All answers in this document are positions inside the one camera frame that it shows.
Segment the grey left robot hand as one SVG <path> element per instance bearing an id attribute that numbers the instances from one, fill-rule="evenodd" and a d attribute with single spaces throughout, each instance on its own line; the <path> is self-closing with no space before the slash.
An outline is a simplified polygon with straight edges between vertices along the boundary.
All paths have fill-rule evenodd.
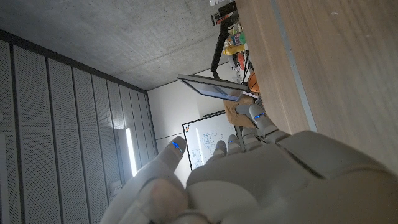
<path id="1" fill-rule="evenodd" d="M 106 209 L 102 223 L 396 223 L 397 175 L 359 150 L 312 131 L 287 134 L 258 105 L 257 131 L 218 141 L 185 184 L 187 148 L 171 140 Z"/>

